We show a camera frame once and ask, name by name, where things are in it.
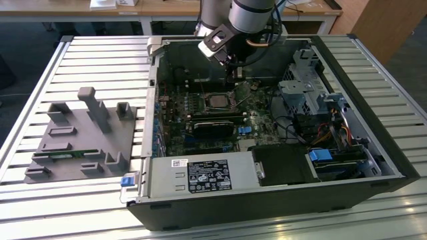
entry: aluminum table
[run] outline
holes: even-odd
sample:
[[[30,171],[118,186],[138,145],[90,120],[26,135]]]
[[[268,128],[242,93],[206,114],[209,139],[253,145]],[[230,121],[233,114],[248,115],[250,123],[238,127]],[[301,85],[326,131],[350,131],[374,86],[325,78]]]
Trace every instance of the aluminum table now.
[[[25,169],[50,120],[45,114],[49,103],[66,101],[69,108],[84,108],[77,101],[77,90],[84,86],[94,87],[96,98],[106,107],[122,101],[137,107],[130,171],[140,169],[148,37],[81,36],[58,44],[0,150],[0,239],[425,239],[425,112],[357,39],[321,38],[420,180],[350,209],[165,232],[144,229],[125,209],[118,199],[120,177],[24,184]],[[333,77],[325,77],[338,92]]]

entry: white box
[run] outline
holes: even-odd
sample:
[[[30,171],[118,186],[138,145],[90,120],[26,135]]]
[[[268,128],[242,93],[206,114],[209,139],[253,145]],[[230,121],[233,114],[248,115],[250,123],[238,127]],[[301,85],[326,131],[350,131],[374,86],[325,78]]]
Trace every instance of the white box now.
[[[90,0],[90,11],[116,9],[116,0]]]
[[[116,0],[117,5],[121,6],[134,6],[138,0]]]

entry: blue latch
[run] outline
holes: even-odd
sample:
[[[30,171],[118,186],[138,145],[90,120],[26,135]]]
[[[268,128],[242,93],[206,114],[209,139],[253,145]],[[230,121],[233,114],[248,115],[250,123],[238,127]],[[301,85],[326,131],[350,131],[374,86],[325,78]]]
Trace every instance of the blue latch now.
[[[248,134],[249,132],[252,132],[252,127],[250,126],[238,127],[237,131],[238,131],[238,134],[241,135]]]
[[[124,176],[120,182],[121,187],[132,187],[134,186],[134,177],[133,176]]]
[[[310,161],[329,161],[332,156],[328,149],[313,149],[308,153]]]

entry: gray 3d-printed holder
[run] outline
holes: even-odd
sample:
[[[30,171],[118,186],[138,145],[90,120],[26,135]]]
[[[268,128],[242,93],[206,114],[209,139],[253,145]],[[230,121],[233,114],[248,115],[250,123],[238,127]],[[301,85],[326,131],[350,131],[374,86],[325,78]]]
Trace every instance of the gray 3d-printed holder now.
[[[88,109],[70,110],[52,103],[50,118],[32,163],[26,184],[122,176],[129,170],[136,107],[118,102],[106,108],[93,87],[81,87],[77,97]]]

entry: power supply label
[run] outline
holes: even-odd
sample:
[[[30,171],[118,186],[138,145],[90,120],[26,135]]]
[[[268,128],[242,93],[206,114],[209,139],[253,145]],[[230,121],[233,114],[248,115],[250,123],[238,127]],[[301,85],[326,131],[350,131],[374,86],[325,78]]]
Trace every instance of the power supply label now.
[[[226,160],[186,163],[188,191],[192,194],[232,189]]]

